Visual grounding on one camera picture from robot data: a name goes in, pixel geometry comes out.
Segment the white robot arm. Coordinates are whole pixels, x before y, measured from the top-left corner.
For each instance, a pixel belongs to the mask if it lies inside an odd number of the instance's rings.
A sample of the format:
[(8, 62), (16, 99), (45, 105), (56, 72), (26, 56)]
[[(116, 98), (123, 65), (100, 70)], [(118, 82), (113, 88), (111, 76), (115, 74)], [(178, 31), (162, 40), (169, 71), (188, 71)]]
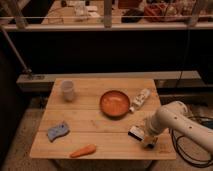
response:
[(145, 134), (158, 136), (165, 129), (182, 133), (197, 145), (213, 155), (213, 130), (186, 117), (188, 108), (181, 101), (173, 101), (160, 106), (145, 121)]

